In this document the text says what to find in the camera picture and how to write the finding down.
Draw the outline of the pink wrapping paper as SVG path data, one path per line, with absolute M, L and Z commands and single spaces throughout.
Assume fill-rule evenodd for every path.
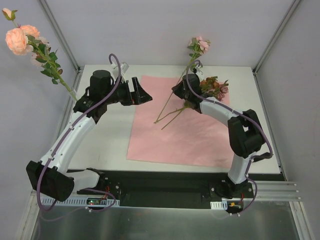
M 152 101 L 135 108 L 127 159 L 164 164 L 228 169 L 234 153 L 228 128 L 190 108 L 171 94 L 176 78 L 142 76 L 140 84 Z

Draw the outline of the pink carnation stem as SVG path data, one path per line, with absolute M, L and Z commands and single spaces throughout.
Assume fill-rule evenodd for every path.
M 191 50 L 191 53 L 189 54 L 190 56 L 190 61 L 188 62 L 187 66 L 185 67 L 185 69 L 183 70 L 183 72 L 181 73 L 179 79 L 177 80 L 176 84 L 179 84 L 182 79 L 183 76 L 186 74 L 187 72 L 187 68 L 191 66 L 192 62 L 197 60 L 199 57 L 203 56 L 210 48 L 211 45 L 211 41 L 210 40 L 205 40 L 203 39 L 201 36 L 197 36 L 197 37 L 193 37 L 189 43 L 187 48 L 189 50 Z M 182 108 L 177 109 L 171 113 L 168 113 L 166 116 L 161 118 L 161 115 L 163 113 L 163 111 L 165 110 L 165 108 L 167 107 L 167 104 L 169 103 L 169 101 L 171 100 L 171 97 L 173 96 L 173 92 L 171 92 L 171 94 L 169 95 L 167 101 L 165 102 L 162 110 L 160 111 L 157 119 L 155 120 L 154 124 L 157 124 L 158 122 L 160 122 L 162 119 L 166 118 L 168 115 L 173 114 L 175 112 L 178 112 L 178 114 L 176 116 L 178 116 L 181 112 L 183 112 L 187 107 L 185 105 L 183 105 Z

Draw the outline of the light pink rose stem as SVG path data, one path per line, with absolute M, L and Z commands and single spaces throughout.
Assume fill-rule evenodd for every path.
M 44 37 L 27 35 L 28 45 L 33 47 L 31 61 L 42 68 L 41 74 L 49 77 L 54 85 L 62 85 L 66 91 L 71 87 L 62 78 L 63 69 L 58 63 L 57 50 L 52 51 L 50 43 Z

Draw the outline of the black ribbon gold lettering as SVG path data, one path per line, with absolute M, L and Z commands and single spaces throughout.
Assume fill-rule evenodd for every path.
M 259 162 L 259 161 L 265 160 L 265 159 L 270 159 L 272 156 L 273 156 L 272 153 L 265 152 L 265 153 L 263 153 L 261 155 L 253 155 L 251 157 L 251 161 L 255 163 L 255 162 Z

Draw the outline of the peach rose stem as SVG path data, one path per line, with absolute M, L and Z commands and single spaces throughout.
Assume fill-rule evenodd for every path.
M 41 68 L 39 65 L 32 62 L 33 47 L 28 44 L 27 37 L 27 35 L 32 35 L 35 38 L 43 37 L 41 36 L 40 31 L 33 25 L 20 25 L 16 23 L 16 10 L 3 8 L 1 11 L 5 19 L 12 22 L 14 25 L 14 28 L 8 30 L 5 35 L 5 42 L 9 50 L 16 56 L 26 56 L 30 54 L 31 63 L 34 66 Z

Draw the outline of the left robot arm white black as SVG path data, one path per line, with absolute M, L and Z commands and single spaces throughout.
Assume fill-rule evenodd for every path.
M 75 103 L 71 122 L 63 130 L 52 148 L 38 162 L 30 161 L 26 166 L 32 188 L 39 194 L 63 202 L 71 193 L 89 188 L 99 195 L 105 191 L 105 174 L 94 168 L 68 172 L 69 164 L 85 136 L 106 113 L 108 105 L 141 105 L 152 101 L 152 97 L 141 87 L 137 77 L 129 82 L 114 80 L 107 70 L 96 70 L 90 77 L 90 85 Z

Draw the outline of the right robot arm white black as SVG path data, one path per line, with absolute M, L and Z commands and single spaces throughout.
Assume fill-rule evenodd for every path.
M 226 199 L 237 197 L 248 182 L 247 174 L 252 162 L 271 156 L 269 152 L 257 155 L 262 145 L 270 143 L 261 127 L 256 112 L 252 109 L 239 112 L 202 93 L 199 77 L 192 73 L 183 76 L 172 93 L 200 114 L 210 116 L 228 129 L 229 145 L 234 153 L 231 168 L 224 182 L 215 187 L 215 193 Z

